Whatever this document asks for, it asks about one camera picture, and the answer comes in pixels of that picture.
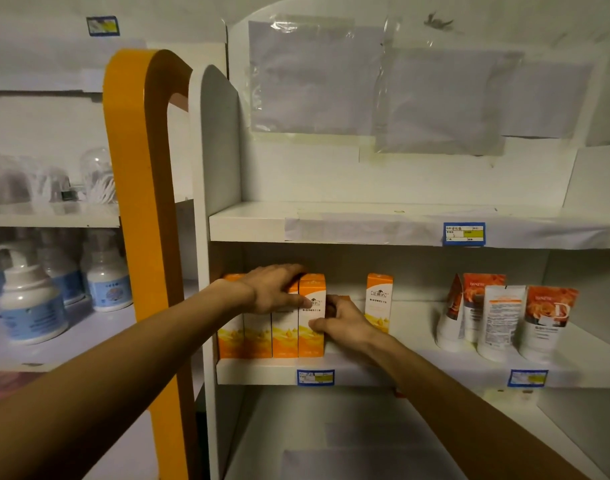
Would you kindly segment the orange and white product box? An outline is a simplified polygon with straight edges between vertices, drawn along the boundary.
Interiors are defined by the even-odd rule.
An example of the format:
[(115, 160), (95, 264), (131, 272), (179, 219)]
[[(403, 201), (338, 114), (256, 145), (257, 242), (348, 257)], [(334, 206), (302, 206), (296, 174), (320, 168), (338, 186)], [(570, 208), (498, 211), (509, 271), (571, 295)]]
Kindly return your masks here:
[(272, 357), (297, 358), (298, 353), (298, 308), (281, 306), (271, 313)]
[(298, 310), (298, 356), (317, 358), (324, 355), (324, 334), (313, 330), (309, 321), (324, 318), (327, 287), (323, 274), (305, 274), (299, 281), (299, 294), (311, 302), (309, 308)]
[(377, 329), (389, 333), (394, 279), (370, 273), (366, 282), (365, 317)]
[(246, 359), (272, 358), (271, 314), (243, 315), (244, 357)]
[(224, 324), (217, 333), (218, 359), (245, 359), (244, 313), (239, 313)]

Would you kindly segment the white cream tube text side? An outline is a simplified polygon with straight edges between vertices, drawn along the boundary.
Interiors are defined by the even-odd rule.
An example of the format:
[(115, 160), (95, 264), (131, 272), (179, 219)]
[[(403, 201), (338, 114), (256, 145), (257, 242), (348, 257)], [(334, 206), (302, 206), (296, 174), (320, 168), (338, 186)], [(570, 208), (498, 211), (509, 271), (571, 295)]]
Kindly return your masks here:
[(525, 285), (489, 285), (484, 304), (477, 352), (492, 362), (505, 362), (511, 349), (519, 320), (525, 314)]

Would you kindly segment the orange and white cream tube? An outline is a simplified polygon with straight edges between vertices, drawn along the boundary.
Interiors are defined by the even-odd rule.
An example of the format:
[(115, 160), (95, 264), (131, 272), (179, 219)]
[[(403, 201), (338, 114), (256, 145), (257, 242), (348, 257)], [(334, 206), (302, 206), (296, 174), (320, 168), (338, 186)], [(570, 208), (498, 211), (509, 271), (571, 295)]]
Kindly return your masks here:
[(464, 273), (463, 285), (463, 327), (464, 339), (476, 344), (482, 321), (485, 287), (489, 285), (505, 285), (505, 274)]
[(464, 343), (464, 288), (460, 274), (453, 278), (445, 309), (436, 326), (436, 344), (450, 353), (459, 352)]
[(573, 288), (530, 285), (519, 354), (533, 363), (550, 363), (569, 322), (579, 291)]

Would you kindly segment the pink packet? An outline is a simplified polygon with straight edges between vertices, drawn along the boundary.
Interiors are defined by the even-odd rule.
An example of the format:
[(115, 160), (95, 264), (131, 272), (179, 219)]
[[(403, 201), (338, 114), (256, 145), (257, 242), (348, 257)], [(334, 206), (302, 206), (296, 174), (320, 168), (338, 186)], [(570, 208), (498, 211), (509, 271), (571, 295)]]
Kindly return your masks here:
[(44, 372), (0, 371), (0, 401), (42, 377)]

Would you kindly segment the paper sheet in plastic sleeve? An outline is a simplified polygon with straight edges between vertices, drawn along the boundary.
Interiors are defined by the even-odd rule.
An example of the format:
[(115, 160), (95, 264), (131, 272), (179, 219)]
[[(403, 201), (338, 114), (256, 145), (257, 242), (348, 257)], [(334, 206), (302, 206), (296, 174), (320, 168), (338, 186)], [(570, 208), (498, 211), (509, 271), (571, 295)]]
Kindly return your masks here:
[(375, 84), (375, 153), (500, 156), (517, 50), (386, 45)]
[(248, 22), (254, 132), (371, 136), (384, 29), (349, 18)]

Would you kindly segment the white paper sheet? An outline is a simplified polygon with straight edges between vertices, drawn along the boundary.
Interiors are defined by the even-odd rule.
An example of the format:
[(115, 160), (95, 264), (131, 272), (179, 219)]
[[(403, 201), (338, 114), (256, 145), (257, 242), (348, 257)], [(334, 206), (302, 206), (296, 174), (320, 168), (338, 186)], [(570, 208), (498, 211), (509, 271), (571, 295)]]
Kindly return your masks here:
[(575, 129), (594, 65), (538, 61), (516, 68), (503, 87), (503, 137), (566, 139)]

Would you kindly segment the white paper strip on shelf edge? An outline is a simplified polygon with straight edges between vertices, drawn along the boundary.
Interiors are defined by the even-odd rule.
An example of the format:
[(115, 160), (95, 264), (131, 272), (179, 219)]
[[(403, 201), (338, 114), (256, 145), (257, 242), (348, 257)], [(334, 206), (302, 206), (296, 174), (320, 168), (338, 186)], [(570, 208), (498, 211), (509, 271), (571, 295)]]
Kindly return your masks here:
[(592, 250), (610, 248), (610, 223), (582, 217), (503, 215), (499, 209), (457, 212), (306, 212), (284, 219), (286, 242), (443, 246), (445, 222), (485, 222), (485, 247), (527, 250)]

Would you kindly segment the blue and yellow price label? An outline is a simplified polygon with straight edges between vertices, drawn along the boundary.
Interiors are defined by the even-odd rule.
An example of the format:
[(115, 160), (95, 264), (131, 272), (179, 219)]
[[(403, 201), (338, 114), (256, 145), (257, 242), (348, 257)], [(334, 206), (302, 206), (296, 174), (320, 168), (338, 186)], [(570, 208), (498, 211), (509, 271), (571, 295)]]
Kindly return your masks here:
[(333, 387), (335, 370), (296, 370), (296, 385), (299, 387)]
[(547, 369), (512, 369), (507, 387), (509, 388), (543, 388), (546, 386), (549, 370)]
[(443, 246), (485, 247), (485, 222), (445, 222), (443, 224)]
[(88, 33), (93, 38), (119, 37), (120, 27), (117, 16), (87, 16), (86, 26)]

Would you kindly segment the person's right hand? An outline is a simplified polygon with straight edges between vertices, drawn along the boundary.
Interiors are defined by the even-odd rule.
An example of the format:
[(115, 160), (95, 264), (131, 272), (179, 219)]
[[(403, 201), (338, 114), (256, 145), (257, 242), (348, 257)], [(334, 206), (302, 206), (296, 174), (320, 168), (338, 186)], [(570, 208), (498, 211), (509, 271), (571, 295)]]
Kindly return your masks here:
[(344, 349), (368, 354), (375, 339), (382, 335), (345, 296), (327, 295), (325, 310), (325, 318), (336, 319), (336, 336), (328, 336)]

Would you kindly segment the person's left hand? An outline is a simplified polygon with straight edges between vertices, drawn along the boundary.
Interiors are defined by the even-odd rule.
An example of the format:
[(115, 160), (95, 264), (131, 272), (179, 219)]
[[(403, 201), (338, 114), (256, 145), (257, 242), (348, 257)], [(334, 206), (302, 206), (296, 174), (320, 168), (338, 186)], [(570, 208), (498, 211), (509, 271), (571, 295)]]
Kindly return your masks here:
[[(290, 293), (289, 288), (305, 273), (306, 268), (301, 264), (274, 264), (246, 273), (235, 282), (244, 290), (241, 309), (251, 314), (271, 313), (271, 297), (278, 293)], [(310, 306), (309, 299), (300, 296), (300, 308)]]

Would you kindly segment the white neighbouring shelf unit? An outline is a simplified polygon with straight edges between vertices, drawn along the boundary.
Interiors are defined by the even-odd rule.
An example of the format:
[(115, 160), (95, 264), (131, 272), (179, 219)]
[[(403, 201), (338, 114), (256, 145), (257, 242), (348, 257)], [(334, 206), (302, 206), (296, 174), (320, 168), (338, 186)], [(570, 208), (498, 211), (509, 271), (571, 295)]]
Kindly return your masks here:
[[(227, 44), (161, 43), (146, 49), (170, 50), (191, 68), (188, 96), (174, 96), (167, 110), (173, 195), (179, 223), (177, 211), (181, 196), (194, 199), (195, 209), (204, 212), (204, 189), (200, 182), (203, 175), (201, 102), (207, 102), (211, 96), (216, 97), (217, 104), (223, 102), (223, 96), (216, 92), (229, 77)], [(108, 65), (109, 62), (105, 69), (93, 70), (92, 80), (100, 79), (103, 86)], [(80, 156), (101, 146), (109, 148), (102, 102), (81, 95), (0, 95), (1, 154), (34, 157), (65, 169), (78, 184), (82, 182)], [(119, 228), (122, 232), (118, 204), (70, 201), (0, 205), (0, 228), (20, 227)], [(186, 266), (181, 257), (181, 272)], [(36, 346), (8, 346), (8, 355), (15, 354), (8, 361), (55, 367), (69, 360), (63, 355), (66, 347), (71, 347), (70, 355), (76, 356), (116, 334), (118, 325), (127, 319), (136, 322), (134, 304), (117, 312), (94, 312), (55, 339)]]

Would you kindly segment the clear cotton swab container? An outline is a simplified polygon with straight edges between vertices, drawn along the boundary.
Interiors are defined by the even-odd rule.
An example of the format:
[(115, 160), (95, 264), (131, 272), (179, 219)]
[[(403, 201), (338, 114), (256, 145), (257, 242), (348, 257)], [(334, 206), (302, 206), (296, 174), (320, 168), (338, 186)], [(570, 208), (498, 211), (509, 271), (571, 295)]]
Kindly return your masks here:
[(107, 147), (87, 150), (79, 160), (85, 201), (90, 204), (117, 204), (111, 156)]

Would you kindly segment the person's right forearm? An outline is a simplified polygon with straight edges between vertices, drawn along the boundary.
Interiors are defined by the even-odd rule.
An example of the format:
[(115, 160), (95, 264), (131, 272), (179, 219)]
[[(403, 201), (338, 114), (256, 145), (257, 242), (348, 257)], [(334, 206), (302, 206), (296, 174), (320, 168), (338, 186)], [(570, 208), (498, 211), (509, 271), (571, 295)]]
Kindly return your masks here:
[(468, 480), (590, 480), (543, 441), (394, 337), (373, 331), (365, 354), (394, 380)]

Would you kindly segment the person's left forearm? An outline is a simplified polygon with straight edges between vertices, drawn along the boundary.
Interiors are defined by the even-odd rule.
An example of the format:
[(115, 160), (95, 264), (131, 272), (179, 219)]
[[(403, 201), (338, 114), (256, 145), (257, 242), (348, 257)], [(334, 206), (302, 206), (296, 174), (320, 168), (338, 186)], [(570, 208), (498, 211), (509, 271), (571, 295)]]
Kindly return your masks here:
[(218, 280), (0, 401), (0, 480), (82, 480), (191, 356), (252, 305)]

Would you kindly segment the orange shelf end frame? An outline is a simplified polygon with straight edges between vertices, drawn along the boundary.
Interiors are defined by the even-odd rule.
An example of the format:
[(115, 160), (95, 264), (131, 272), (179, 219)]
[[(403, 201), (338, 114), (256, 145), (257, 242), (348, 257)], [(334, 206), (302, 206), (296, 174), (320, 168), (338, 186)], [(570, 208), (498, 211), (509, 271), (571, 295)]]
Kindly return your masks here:
[[(106, 69), (102, 104), (117, 187), (136, 325), (184, 299), (167, 110), (187, 97), (191, 68), (166, 49), (121, 49)], [(200, 477), (190, 358), (149, 406), (159, 480)]]

